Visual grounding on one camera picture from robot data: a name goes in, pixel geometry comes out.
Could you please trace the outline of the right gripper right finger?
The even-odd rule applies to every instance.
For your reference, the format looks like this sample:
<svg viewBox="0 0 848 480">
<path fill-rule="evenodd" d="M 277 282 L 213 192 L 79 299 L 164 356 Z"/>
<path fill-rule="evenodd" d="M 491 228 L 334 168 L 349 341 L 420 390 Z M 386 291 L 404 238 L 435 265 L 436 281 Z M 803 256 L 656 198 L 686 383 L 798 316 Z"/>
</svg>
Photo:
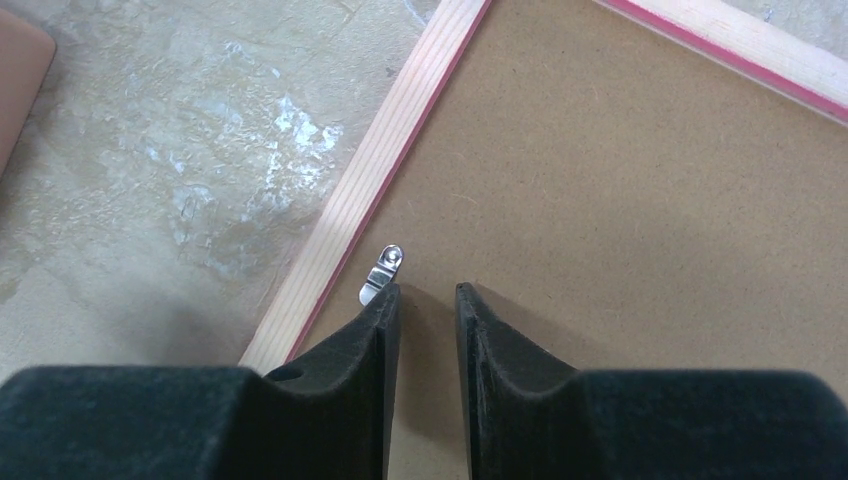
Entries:
<svg viewBox="0 0 848 480">
<path fill-rule="evenodd" d="M 843 479 L 847 409 L 792 370 L 580 370 L 456 288 L 474 479 Z"/>
</svg>

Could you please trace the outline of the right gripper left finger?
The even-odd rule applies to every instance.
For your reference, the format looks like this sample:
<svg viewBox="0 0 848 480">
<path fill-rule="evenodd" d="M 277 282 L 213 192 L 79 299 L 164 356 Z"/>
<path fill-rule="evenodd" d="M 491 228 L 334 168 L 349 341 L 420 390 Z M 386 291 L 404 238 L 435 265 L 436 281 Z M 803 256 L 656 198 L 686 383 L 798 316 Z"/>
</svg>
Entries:
<svg viewBox="0 0 848 480">
<path fill-rule="evenodd" d="M 383 479 L 400 346 L 391 284 L 312 349 L 245 367 L 42 366 L 1 388 L 5 479 Z"/>
</svg>

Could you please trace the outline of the brown cardboard backing board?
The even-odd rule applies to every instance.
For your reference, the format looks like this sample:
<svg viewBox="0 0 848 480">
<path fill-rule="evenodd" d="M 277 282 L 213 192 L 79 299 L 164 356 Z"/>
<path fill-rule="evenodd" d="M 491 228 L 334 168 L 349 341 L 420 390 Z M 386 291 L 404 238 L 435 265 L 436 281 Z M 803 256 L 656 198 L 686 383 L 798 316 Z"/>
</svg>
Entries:
<svg viewBox="0 0 848 480">
<path fill-rule="evenodd" d="M 468 473 L 454 299 L 580 368 L 847 392 L 847 130 L 593 1 L 496 1 L 305 347 L 400 245 L 389 475 Z"/>
</svg>

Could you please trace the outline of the pink wooden photo frame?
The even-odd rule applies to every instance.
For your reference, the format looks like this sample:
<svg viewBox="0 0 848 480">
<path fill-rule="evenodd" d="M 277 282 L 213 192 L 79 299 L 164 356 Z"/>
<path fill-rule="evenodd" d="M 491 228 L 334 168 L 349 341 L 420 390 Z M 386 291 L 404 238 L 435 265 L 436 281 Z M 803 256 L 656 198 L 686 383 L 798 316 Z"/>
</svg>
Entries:
<svg viewBox="0 0 848 480">
<path fill-rule="evenodd" d="M 241 364 L 289 361 L 319 314 L 488 3 L 443 1 L 400 70 L 315 228 L 275 293 Z M 722 1 L 610 1 L 617 14 L 838 122 L 847 62 Z"/>
</svg>

